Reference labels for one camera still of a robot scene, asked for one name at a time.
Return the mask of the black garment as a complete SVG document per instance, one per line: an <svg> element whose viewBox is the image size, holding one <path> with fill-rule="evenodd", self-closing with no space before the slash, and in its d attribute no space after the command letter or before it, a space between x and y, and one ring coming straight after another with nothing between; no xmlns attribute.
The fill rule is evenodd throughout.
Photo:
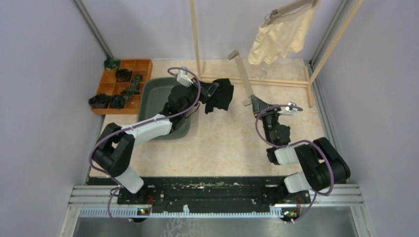
<svg viewBox="0 0 419 237"><path fill-rule="evenodd" d="M234 85L229 78L216 79L212 82L202 82L204 89L212 94L201 101L205 104L205 114L212 113L215 108L228 111L233 99Z"/></svg>

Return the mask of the beige cotton underwear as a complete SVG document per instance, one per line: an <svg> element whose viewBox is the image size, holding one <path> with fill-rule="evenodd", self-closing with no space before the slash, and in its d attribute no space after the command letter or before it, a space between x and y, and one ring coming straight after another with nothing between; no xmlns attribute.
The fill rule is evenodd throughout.
<svg viewBox="0 0 419 237"><path fill-rule="evenodd" d="M248 62L253 65L271 64L279 57L302 51L317 7L293 19L277 19L272 24L259 28L250 49Z"/></svg>

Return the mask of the beige clip hanger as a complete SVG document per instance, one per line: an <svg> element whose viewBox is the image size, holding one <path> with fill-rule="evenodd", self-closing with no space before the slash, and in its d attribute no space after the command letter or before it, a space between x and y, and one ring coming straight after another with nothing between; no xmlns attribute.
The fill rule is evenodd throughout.
<svg viewBox="0 0 419 237"><path fill-rule="evenodd" d="M264 28L273 22L279 19L288 18L293 19L305 12L316 8L316 5L319 3L319 0L294 0L291 3L288 3L282 7L273 9L270 13L266 14L264 17L264 22L259 28Z"/></svg>

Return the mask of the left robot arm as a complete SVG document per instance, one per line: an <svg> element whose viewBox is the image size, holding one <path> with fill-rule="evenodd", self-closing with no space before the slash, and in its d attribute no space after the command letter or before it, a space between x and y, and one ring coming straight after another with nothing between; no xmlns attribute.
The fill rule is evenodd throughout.
<svg viewBox="0 0 419 237"><path fill-rule="evenodd" d="M89 155L91 167L110 176L119 187L129 191L128 197L143 204L148 191L143 179L130 167L133 148L159 136L178 130L186 114L199 102L206 103L217 89L217 82L193 81L176 85L170 91L163 109L155 116L130 125L108 124Z"/></svg>

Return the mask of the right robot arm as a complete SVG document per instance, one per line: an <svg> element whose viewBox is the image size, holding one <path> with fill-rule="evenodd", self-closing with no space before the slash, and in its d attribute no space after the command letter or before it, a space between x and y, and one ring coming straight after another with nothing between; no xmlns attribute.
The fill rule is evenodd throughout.
<svg viewBox="0 0 419 237"><path fill-rule="evenodd" d="M302 168L284 179L284 186L278 190L280 201L292 203L298 192L309 189L328 195L335 184L350 177L348 164L327 138L291 142L291 128L281 124L279 117L301 112L301 107L293 102L268 104L255 95L250 96L250 102L256 133L270 146L266 150L270 162L275 165L298 163Z"/></svg>

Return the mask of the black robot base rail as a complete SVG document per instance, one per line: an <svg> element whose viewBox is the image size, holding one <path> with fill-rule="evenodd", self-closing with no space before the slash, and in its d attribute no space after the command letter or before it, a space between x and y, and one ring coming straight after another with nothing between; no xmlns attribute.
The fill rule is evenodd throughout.
<svg viewBox="0 0 419 237"><path fill-rule="evenodd" d="M121 189L118 204L144 204L154 213L262 213L276 204L311 202L308 191L291 194L283 176L144 177L135 194Z"/></svg>

